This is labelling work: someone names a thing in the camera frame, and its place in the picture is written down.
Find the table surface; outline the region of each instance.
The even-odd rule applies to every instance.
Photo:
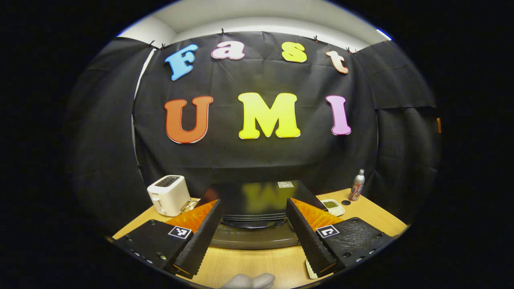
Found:
[[[340,204],[341,201],[348,199],[349,194],[350,189],[345,189],[317,195],[316,197],[320,200],[334,199]],[[343,206],[343,208],[345,213],[339,216],[342,220],[358,217],[390,236],[401,234],[407,229],[406,224],[364,196],[360,196],[357,201]],[[152,206],[119,230],[113,238],[118,239],[128,234],[150,219],[166,222],[171,218],[157,213],[157,210]],[[311,279],[307,273],[305,260],[306,257],[300,245],[266,250],[209,247],[198,274],[193,279],[177,276],[200,285],[220,288],[236,274],[241,273],[253,278],[262,273],[271,273],[275,275],[275,285],[272,289],[289,289],[316,282],[332,275]]]

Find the yellow letter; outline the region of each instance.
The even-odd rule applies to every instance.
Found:
[[[296,127],[295,102],[296,95],[281,93],[275,102],[268,108],[258,93],[243,93],[238,96],[243,103],[244,123],[243,130],[239,132],[242,139],[258,138],[261,134],[255,129],[255,120],[261,126],[266,137],[270,137],[277,120],[279,128],[275,131],[278,137],[299,137],[300,130]]]
[[[284,50],[282,57],[287,61],[305,62],[307,60],[307,54],[303,52],[305,48],[300,43],[284,42],[282,50]]]

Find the white wall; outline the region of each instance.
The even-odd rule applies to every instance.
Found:
[[[177,34],[161,20],[148,16],[133,24],[118,36],[137,39],[145,43],[155,40],[153,45],[160,48],[161,43],[168,46],[189,38],[221,33],[222,28],[225,32],[266,31],[295,34],[307,38],[313,38],[317,35],[319,41],[342,48],[349,47],[351,51],[361,50],[370,45],[363,40],[332,28],[306,21],[278,17],[245,17],[223,20]]]
[[[155,40],[152,45],[160,48],[162,43],[167,46],[172,44],[176,35],[177,33],[164,22],[153,16],[148,16],[127,27],[118,36],[140,40],[145,43]]]
[[[350,47],[351,51],[361,50],[370,44],[344,32],[302,20],[278,17],[245,17],[223,20],[202,25],[176,35],[173,43],[203,35],[236,31],[266,31],[295,34],[307,38],[318,36],[318,40],[342,48]]]

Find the black fabric curtain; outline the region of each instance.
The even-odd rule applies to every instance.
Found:
[[[416,66],[392,42],[359,51],[378,119],[377,166],[368,198],[406,224],[432,190],[440,162],[435,98]]]
[[[240,60],[214,59],[218,43],[244,43]],[[288,62],[282,57],[284,42],[301,43],[307,60]],[[193,69],[172,81],[165,59],[196,44]],[[334,50],[345,59],[350,73],[338,72],[325,53]],[[240,139],[243,129],[242,93],[259,93],[268,107],[279,93],[297,96],[295,114],[301,136]],[[334,120],[328,95],[346,99],[346,117],[352,132],[332,134]],[[185,99],[182,128],[195,126],[193,98],[211,96],[209,126],[197,143],[179,144],[166,134],[164,104]],[[146,68],[134,104],[136,149],[145,184],[166,174],[183,175],[190,195],[201,197],[211,183],[265,182],[299,179],[321,194],[352,185],[365,169],[369,176],[377,154],[377,120],[364,71],[345,49],[297,35],[268,32],[214,34],[175,43],[157,51]]]
[[[245,44],[240,60],[214,59],[223,41]],[[307,61],[285,61],[283,42],[301,43]],[[176,81],[164,60],[198,45],[193,70]],[[349,188],[365,169],[363,195],[410,223],[437,173],[440,135],[435,100],[421,74],[393,43],[358,53],[296,35],[269,32],[214,34],[156,50],[125,38],[110,42],[88,65],[71,95],[65,134],[68,176],[86,211],[114,234],[152,203],[146,187],[167,174],[183,175],[193,197],[212,183],[299,179],[313,193]],[[325,53],[343,56],[338,72]],[[242,93],[259,93],[271,107],[279,93],[297,96],[301,136],[240,139]],[[349,135],[335,136],[328,95],[346,99]],[[164,104],[185,99],[182,128],[195,127],[193,98],[211,96],[209,126],[196,143],[166,134]],[[134,117],[135,148],[131,117]]]
[[[86,212],[114,234],[151,206],[139,172],[131,114],[147,44],[112,40],[79,77],[68,102],[66,172]]]

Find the white ceiling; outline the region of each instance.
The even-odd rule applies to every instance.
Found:
[[[151,14],[177,33],[242,17],[282,17],[329,27],[368,44],[383,41],[376,28],[324,0],[181,0]]]

